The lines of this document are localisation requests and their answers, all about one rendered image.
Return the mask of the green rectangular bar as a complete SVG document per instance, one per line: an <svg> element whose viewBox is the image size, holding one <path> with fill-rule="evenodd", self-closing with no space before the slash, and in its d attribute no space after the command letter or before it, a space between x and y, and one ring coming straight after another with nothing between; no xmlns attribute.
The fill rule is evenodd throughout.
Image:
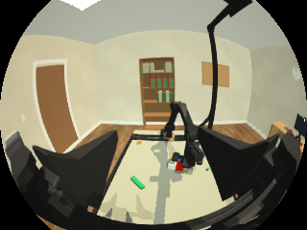
<svg viewBox="0 0 307 230"><path fill-rule="evenodd" d="M131 177L131 180L141 189L143 190L145 188L145 185L143 185L135 176Z"/></svg>

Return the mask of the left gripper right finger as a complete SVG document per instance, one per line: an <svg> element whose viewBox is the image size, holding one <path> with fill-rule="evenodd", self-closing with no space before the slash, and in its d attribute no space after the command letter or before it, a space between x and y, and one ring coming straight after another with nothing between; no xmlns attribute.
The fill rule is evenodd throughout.
<svg viewBox="0 0 307 230"><path fill-rule="evenodd" d="M277 133L258 143L249 144L204 126L198 127L197 136L222 201L236 195L236 191L247 181L279 138Z"/></svg>

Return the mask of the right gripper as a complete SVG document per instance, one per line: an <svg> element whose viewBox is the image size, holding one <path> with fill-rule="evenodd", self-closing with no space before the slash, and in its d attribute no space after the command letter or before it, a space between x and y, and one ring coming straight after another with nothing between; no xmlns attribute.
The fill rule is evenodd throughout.
<svg viewBox="0 0 307 230"><path fill-rule="evenodd" d="M184 150L183 156L184 156L185 154L187 154L187 156L191 156L191 155L189 154L189 152L186 152L186 151ZM172 156L172 161L177 162L177 161L178 161L178 158L179 158L179 159L181 159L180 163L183 163L183 160L182 160L183 156L182 156L182 155L179 155L179 152L174 152L174 153L173 153L173 156ZM200 162L196 163L196 164L197 164L197 165L202 165L202 162L203 162L203 159L202 159Z"/></svg>

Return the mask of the white cube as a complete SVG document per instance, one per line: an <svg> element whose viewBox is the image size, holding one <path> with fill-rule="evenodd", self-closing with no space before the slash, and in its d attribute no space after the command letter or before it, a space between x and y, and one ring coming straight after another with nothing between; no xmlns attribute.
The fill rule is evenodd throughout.
<svg viewBox="0 0 307 230"><path fill-rule="evenodd" d="M177 162L174 162L174 161L172 161L172 160L170 159L170 162L169 162L169 164L168 164L168 169L170 169L170 170L176 170L176 164L177 164Z"/></svg>

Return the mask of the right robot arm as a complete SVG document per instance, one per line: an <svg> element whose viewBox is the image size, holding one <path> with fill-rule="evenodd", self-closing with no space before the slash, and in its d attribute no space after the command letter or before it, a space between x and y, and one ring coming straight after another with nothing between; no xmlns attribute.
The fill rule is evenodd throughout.
<svg viewBox="0 0 307 230"><path fill-rule="evenodd" d="M189 152L189 154L191 155L187 156L187 154L185 154L183 156L184 160L182 163L182 168L187 168L187 169L193 168L195 167L196 162L200 162L204 157L202 149L200 148L200 142L194 141L194 140L199 140L197 137L198 127L194 125L191 116L188 112L186 103L171 102L170 107L172 112L169 122L164 127L164 130L166 132L165 137L173 138L173 131L175 131L176 128L175 121L177 118L177 114L180 113L181 119L184 123L184 126L186 127L186 129L184 130L184 138L187 144L187 145L185 144L185 151ZM166 131L166 129L171 131Z"/></svg>

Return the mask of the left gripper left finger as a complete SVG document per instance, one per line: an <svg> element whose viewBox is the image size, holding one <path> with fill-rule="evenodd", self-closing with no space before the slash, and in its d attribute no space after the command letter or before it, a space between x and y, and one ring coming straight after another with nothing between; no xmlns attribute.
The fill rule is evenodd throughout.
<svg viewBox="0 0 307 230"><path fill-rule="evenodd" d="M59 176L89 206L100 209L117 143L117 130L112 130L66 153L32 148L41 165Z"/></svg>

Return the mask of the red cube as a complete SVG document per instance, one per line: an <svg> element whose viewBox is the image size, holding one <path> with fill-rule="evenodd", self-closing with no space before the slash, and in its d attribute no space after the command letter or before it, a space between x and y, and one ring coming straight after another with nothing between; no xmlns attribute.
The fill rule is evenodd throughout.
<svg viewBox="0 0 307 230"><path fill-rule="evenodd" d="M180 171L182 172L183 168L182 168L182 163L180 163L180 161L177 161L177 164L176 164L176 171Z"/></svg>

